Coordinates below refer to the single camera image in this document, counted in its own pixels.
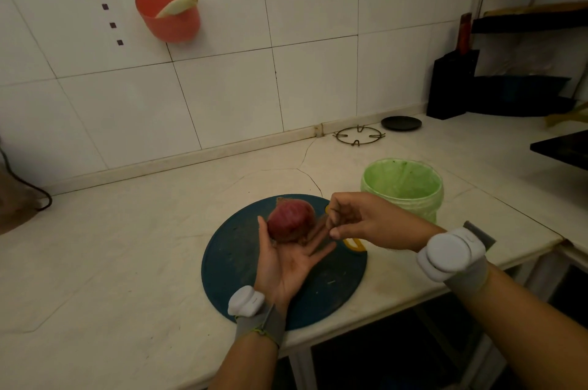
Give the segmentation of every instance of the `dark blue cutting board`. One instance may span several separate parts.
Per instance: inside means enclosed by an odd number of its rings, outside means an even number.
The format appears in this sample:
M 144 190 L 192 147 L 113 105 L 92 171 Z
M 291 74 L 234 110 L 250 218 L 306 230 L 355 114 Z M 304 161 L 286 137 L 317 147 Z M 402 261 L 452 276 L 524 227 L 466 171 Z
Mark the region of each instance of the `dark blue cutting board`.
M 315 209 L 317 218 L 329 201 L 313 195 L 291 193 L 284 198 L 300 198 Z M 210 303 L 224 317 L 229 299 L 245 285 L 253 285 L 259 256 L 257 216 L 265 219 L 276 207 L 276 197 L 264 198 L 239 210 L 217 229 L 202 258 L 202 284 Z M 359 240 L 337 241 L 335 250 L 315 266 L 298 295 L 290 303 L 286 329 L 296 329 L 324 319 L 344 304 L 361 282 L 368 253 Z

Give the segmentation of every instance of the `baseboard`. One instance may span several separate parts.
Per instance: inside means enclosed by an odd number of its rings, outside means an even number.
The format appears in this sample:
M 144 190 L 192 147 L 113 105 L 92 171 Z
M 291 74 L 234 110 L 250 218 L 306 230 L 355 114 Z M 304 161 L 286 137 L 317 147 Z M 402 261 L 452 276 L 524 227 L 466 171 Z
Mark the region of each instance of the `baseboard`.
M 206 148 L 194 152 L 184 153 L 181 155 L 169 156 L 167 158 L 154 159 L 144 163 L 125 165 L 110 170 L 95 172 L 79 177 L 64 179 L 57 183 L 45 186 L 45 190 L 51 195 L 72 192 L 89 187 L 101 186 L 111 182 L 122 181 L 124 179 L 142 177 L 143 175 L 163 172 L 165 170 L 177 169 L 187 165 L 204 163 L 212 159 L 224 158 L 225 156 L 238 155 L 240 153 L 252 152 L 262 148 L 273 147 L 274 145 L 287 144 L 288 142 L 314 138 L 323 134 L 334 133 L 343 128 L 350 126 L 364 126 L 379 122 L 386 116 L 391 115 L 415 115 L 423 113 L 426 109 L 426 103 L 409 105 L 407 107 L 395 108 L 386 112 L 374 113 L 364 116 L 353 116 L 337 121 L 323 122 L 316 126 L 298 128 L 274 135 L 263 136 L 252 140 L 234 142 L 232 144 L 221 145 L 218 147 Z

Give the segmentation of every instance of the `onion skin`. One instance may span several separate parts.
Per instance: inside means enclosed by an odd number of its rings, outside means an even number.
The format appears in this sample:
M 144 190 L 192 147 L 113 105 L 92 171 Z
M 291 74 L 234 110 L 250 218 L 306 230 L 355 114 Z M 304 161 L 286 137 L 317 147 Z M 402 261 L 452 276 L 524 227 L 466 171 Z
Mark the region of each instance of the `onion skin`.
M 306 235 L 315 226 L 315 210 L 304 200 L 279 197 L 268 217 L 269 236 L 278 243 L 306 243 Z

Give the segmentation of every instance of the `black cable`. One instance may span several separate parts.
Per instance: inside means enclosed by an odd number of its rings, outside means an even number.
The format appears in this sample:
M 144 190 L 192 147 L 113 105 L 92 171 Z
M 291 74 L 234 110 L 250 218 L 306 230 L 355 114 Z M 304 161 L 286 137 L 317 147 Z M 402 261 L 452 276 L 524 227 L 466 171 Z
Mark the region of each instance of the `black cable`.
M 51 195 L 49 195 L 48 192 L 44 191 L 40 187 L 32 185 L 30 182 L 25 181 L 24 179 L 20 178 L 16 173 L 14 173 L 12 171 L 12 169 L 10 167 L 10 162 L 8 161 L 8 156 L 6 156 L 6 154 L 4 153 L 4 150 L 2 150 L 2 147 L 0 147 L 0 154 L 2 154 L 2 157 L 4 158 L 4 166 L 6 166 L 6 171 L 10 174 L 10 176 L 12 178 L 16 179 L 18 182 L 23 183 L 25 186 L 29 186 L 30 188 L 32 188 L 36 191 L 39 191 L 40 193 L 45 195 L 47 197 L 47 199 L 49 200 L 47 205 L 43 206 L 42 208 L 37 209 L 37 212 L 44 211 L 45 209 L 47 209 L 49 206 L 51 206 L 53 204 L 53 197 Z

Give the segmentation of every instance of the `countertop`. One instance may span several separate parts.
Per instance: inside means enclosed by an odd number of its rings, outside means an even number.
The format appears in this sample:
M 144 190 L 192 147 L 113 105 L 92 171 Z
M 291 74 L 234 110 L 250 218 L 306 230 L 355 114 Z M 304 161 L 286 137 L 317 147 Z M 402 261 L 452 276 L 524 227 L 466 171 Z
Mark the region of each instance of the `countertop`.
M 588 249 L 580 230 L 588 198 L 576 190 L 588 172 L 528 150 L 529 138 L 545 139 L 540 120 L 422 119 L 418 131 L 386 132 L 361 147 L 327 135 L 55 197 L 50 210 L 0 237 L 0 388 L 205 384 L 234 336 L 200 278 L 217 227 L 268 196 L 359 190 L 365 166 L 379 158 L 430 163 L 446 191 L 438 223 L 469 219 L 484 228 L 498 240 L 489 259 L 501 267 L 548 252 L 561 235 Z M 562 176 L 572 198 L 541 187 L 555 185 L 549 175 Z M 567 207 L 551 214 L 553 200 Z M 354 295 L 289 332 L 282 355 L 446 291 L 424 276 L 414 253 L 365 245 L 367 269 Z

